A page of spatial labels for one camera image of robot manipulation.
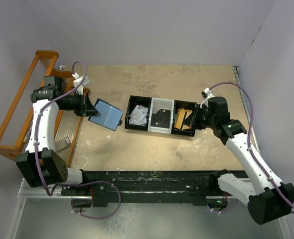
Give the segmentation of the blue leather card holder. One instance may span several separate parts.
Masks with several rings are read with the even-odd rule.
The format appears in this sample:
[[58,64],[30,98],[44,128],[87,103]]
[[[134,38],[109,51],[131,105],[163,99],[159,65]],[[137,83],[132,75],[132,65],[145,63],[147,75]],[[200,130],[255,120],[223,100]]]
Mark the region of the blue leather card holder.
[[99,111],[100,116],[89,117],[88,121],[116,131],[122,124],[123,111],[106,101],[97,99],[94,107]]

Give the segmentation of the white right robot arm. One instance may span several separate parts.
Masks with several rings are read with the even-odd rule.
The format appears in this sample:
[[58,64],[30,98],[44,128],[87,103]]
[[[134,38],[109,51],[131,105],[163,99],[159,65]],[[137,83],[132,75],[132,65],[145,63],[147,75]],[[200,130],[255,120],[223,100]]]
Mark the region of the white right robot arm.
[[215,195],[229,193],[242,202],[252,219],[263,225],[289,215],[294,202],[294,186],[285,184],[256,151],[250,135],[239,120],[231,119],[224,97],[203,93],[204,101],[196,105],[184,123],[193,129],[210,128],[238,159],[249,183],[224,169],[211,174],[209,189]]

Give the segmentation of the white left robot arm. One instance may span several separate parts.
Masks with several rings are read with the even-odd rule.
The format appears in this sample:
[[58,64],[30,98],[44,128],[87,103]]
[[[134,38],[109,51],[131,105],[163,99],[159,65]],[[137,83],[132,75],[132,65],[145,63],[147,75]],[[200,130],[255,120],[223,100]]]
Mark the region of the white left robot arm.
[[64,92],[64,81],[58,76],[46,76],[45,85],[32,92],[33,107],[31,135],[25,152],[16,158],[16,164],[30,187],[52,184],[70,184],[78,195],[90,190],[89,181],[81,170],[68,169],[57,154],[54,145],[56,118],[60,110],[73,111],[79,117],[97,117],[99,111],[89,100],[84,86],[88,77],[74,73],[73,93]]

